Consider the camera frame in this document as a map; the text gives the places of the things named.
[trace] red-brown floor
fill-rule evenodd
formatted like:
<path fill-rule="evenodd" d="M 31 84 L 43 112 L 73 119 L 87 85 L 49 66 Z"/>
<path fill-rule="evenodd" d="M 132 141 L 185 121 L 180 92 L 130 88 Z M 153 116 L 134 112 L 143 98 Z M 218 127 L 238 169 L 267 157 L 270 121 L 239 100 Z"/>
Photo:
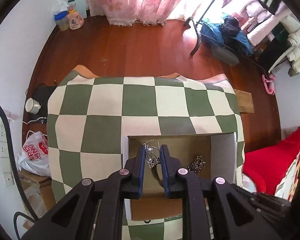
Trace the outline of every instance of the red-brown floor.
<path fill-rule="evenodd" d="M 278 142 L 281 132 L 276 98 L 266 93 L 260 71 L 246 59 L 230 67 L 212 57 L 205 44 L 190 57 L 195 42 L 193 27 L 185 30 L 183 22 L 178 20 L 168 21 L 165 27 L 142 24 L 121 27 L 110 26 L 105 17 L 90 17 L 81 29 L 57 33 L 37 66 L 38 78 L 32 82 L 60 83 L 77 64 L 108 77 L 162 76 L 177 72 L 201 80 L 224 73 L 233 88 L 252 94 L 255 113 L 241 115 L 245 152 Z M 45 126 L 31 124 L 29 129 L 45 131 Z"/>

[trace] laundry detergent bottle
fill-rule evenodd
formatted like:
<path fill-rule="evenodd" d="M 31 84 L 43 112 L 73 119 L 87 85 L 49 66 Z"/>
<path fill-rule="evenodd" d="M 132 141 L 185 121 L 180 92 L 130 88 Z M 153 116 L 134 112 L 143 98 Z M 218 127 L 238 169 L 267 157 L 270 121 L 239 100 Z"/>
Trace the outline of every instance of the laundry detergent bottle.
<path fill-rule="evenodd" d="M 79 29 L 84 23 L 84 20 L 80 13 L 75 11 L 73 8 L 69 10 L 67 18 L 69 20 L 69 26 L 71 30 Z"/>

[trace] silver rivet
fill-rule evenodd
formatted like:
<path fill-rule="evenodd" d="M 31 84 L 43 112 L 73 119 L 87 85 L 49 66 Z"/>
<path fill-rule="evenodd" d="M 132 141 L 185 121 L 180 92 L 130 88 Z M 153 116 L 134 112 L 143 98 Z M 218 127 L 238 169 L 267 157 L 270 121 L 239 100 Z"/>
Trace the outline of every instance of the silver rivet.
<path fill-rule="evenodd" d="M 226 180 L 222 177 L 216 178 L 216 183 L 218 183 L 220 185 L 224 184 L 225 182 L 226 182 Z"/>
<path fill-rule="evenodd" d="M 181 168 L 181 169 L 178 170 L 178 173 L 181 174 L 181 175 L 186 175 L 188 173 L 188 170 L 184 169 L 184 168 Z"/>
<path fill-rule="evenodd" d="M 121 169 L 119 171 L 119 173 L 120 173 L 120 175 L 128 175 L 129 174 L 129 170 L 127 170 L 127 169 Z"/>
<path fill-rule="evenodd" d="M 83 179 L 81 181 L 82 185 L 84 186 L 89 186 L 91 183 L 92 183 L 92 180 L 91 179 Z"/>

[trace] green and white checkered cloth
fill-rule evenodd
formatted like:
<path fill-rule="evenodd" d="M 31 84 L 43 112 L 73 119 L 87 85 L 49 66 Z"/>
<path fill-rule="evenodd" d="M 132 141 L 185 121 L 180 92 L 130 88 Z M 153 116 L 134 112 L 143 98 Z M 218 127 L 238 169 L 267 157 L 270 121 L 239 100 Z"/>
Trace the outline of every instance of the green and white checkered cloth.
<path fill-rule="evenodd" d="M 237 184 L 242 183 L 242 122 L 227 79 L 214 84 L 183 76 L 87 79 L 72 70 L 49 99 L 47 132 L 56 201 L 83 178 L 105 179 L 121 169 L 122 139 L 128 135 L 236 132 Z M 122 235 L 177 240 L 181 225 L 173 219 L 128 221 Z"/>

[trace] black cable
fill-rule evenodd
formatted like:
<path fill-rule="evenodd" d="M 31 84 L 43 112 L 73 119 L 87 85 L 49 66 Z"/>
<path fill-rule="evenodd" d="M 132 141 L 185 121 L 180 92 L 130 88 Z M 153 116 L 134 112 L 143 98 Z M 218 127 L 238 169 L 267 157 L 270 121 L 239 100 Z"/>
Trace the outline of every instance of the black cable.
<path fill-rule="evenodd" d="M 9 122 L 8 122 L 7 116 L 4 113 L 1 106 L 0 106 L 0 118 L 3 122 L 4 130 L 6 132 L 8 152 L 9 152 L 9 159 L 10 159 L 12 174 L 13 174 L 14 180 L 16 182 L 19 194 L 21 196 L 21 199 L 22 199 L 23 203 L 25 204 L 26 208 L 28 209 L 30 215 L 34 218 L 34 220 L 38 220 L 39 218 L 38 218 L 37 214 L 35 213 L 35 211 L 33 210 L 32 206 L 30 205 L 30 202 L 27 199 L 26 194 L 23 191 L 23 188 L 22 188 L 22 185 L 21 185 L 21 181 L 20 181 L 19 174 L 18 174 L 18 169 L 17 169 L 17 166 L 16 166 L 16 161 L 14 159 Z"/>
<path fill-rule="evenodd" d="M 27 216 L 26 214 L 23 214 L 22 212 L 19 212 L 19 211 L 17 211 L 14 214 L 14 216 L 13 216 L 13 226 L 14 226 L 14 230 L 16 232 L 17 238 L 18 238 L 18 240 L 20 240 L 20 235 L 19 235 L 18 227 L 17 227 L 17 218 L 18 218 L 18 216 L 22 216 L 25 219 L 28 219 L 29 221 L 31 221 L 32 223 L 35 223 L 35 220 L 33 218 Z"/>

